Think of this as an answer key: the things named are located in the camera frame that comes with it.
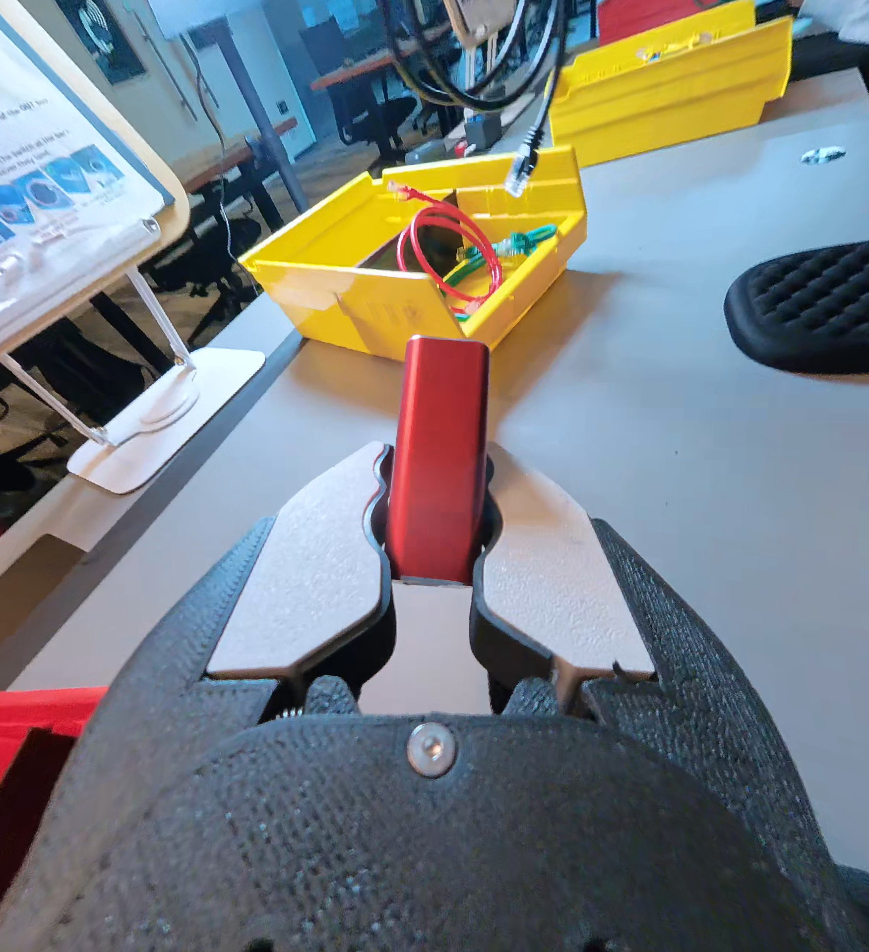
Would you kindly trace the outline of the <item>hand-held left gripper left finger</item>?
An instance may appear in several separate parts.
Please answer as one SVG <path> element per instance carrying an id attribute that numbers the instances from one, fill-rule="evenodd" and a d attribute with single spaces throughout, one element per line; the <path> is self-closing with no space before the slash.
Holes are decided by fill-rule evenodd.
<path id="1" fill-rule="evenodd" d="M 369 442 L 291 497 L 268 525 L 206 666 L 210 683 L 277 682 L 300 703 L 331 676 L 353 697 L 396 641 L 386 518 L 393 446 Z"/>

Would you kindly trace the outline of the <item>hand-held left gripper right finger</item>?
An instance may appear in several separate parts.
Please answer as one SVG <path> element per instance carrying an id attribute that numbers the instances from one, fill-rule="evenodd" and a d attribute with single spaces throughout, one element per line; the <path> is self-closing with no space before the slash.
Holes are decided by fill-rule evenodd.
<path id="1" fill-rule="evenodd" d="M 488 462 L 470 646 L 490 684 L 512 692 L 539 679 L 569 710 L 587 681 L 654 677 L 654 660 L 586 510 L 497 443 L 488 444 Z"/>

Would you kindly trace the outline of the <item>red ethernet adapter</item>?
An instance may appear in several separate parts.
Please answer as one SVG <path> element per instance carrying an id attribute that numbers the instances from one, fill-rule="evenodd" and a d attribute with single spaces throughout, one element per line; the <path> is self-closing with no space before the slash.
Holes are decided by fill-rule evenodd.
<path id="1" fill-rule="evenodd" d="M 472 582 L 487 486 L 490 358 L 467 339 L 408 342 L 385 536 L 398 578 Z"/>

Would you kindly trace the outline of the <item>yellow plastic bin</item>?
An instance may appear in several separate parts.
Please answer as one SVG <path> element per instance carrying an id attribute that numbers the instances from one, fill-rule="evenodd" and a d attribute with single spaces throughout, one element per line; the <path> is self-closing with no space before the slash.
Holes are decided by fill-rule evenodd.
<path id="1" fill-rule="evenodd" d="M 586 168 L 757 125 L 786 92 L 793 32 L 731 2 L 580 54 L 559 76 L 552 145 Z"/>
<path id="2" fill-rule="evenodd" d="M 567 268 L 587 236 L 587 209 L 572 147 L 539 151 L 523 195 L 504 186 L 512 154 L 363 173 L 286 225 L 241 262 L 303 337 L 401 362 L 416 335 L 472 339 L 492 351 Z M 453 199 L 485 239 L 556 227 L 529 255 L 501 259 L 504 280 L 489 293 L 488 268 L 459 287 L 478 299 L 451 303 L 425 270 L 370 268 L 369 257 L 398 239 L 422 201 Z"/>

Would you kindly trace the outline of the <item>wooden desk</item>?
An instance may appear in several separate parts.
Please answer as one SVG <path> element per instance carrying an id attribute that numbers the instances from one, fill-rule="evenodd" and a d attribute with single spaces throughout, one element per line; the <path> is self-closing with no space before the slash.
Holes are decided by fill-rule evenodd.
<path id="1" fill-rule="evenodd" d="M 451 131 L 452 106 L 425 106 L 413 92 L 391 95 L 388 77 L 395 59 L 387 47 L 357 58 L 352 39 L 333 17 L 303 30 L 301 39 L 317 70 L 310 90 L 328 94 L 343 144 L 375 145 L 380 160 L 396 160 L 404 155 L 400 130 L 416 111 L 435 116 L 441 136 Z"/>
<path id="2" fill-rule="evenodd" d="M 278 232 L 285 222 L 266 185 L 272 178 L 282 180 L 280 166 L 260 139 L 246 137 L 223 150 L 183 182 L 192 198 L 190 226 L 222 224 L 222 211 L 243 203 L 260 214 L 270 232 Z"/>

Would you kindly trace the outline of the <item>wall poster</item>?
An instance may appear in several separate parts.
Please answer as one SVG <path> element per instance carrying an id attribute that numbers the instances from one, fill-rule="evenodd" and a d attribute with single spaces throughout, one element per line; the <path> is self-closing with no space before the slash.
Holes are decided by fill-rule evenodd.
<path id="1" fill-rule="evenodd" d="M 146 75 L 146 68 L 105 1 L 57 1 L 78 39 L 112 86 Z"/>

